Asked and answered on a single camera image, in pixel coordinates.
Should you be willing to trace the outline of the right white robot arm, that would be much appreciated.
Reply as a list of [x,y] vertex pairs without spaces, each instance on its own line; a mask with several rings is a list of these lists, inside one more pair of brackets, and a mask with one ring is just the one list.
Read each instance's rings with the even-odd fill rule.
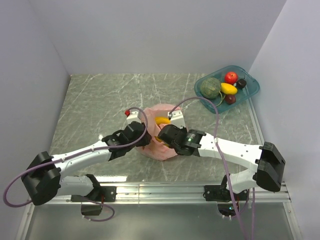
[[220,185],[206,185],[203,196],[207,201],[245,200],[248,190],[256,187],[274,193],[281,190],[286,161],[271,142],[242,144],[172,124],[166,125],[157,137],[178,155],[216,158],[246,168],[226,174]]

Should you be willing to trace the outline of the pink plastic bag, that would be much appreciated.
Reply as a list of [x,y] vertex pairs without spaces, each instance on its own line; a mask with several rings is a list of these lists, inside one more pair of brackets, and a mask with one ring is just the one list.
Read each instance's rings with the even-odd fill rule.
[[177,155],[174,149],[169,148],[164,142],[158,139],[158,133],[167,124],[158,126],[155,122],[156,117],[168,118],[168,112],[171,111],[173,107],[174,105],[172,104],[159,103],[144,109],[148,121],[147,132],[151,136],[151,142],[147,146],[136,148],[140,154],[158,161],[165,161]]

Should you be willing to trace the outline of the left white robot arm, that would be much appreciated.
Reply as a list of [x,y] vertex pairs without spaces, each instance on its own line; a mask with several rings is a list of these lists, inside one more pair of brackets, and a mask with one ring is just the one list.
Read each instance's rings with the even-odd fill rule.
[[21,180],[34,205],[43,205],[54,197],[74,195],[85,201],[101,201],[106,194],[93,174],[71,176],[94,164],[123,157],[135,147],[151,142],[144,123],[133,121],[125,129],[105,136],[98,142],[63,154],[39,153]]

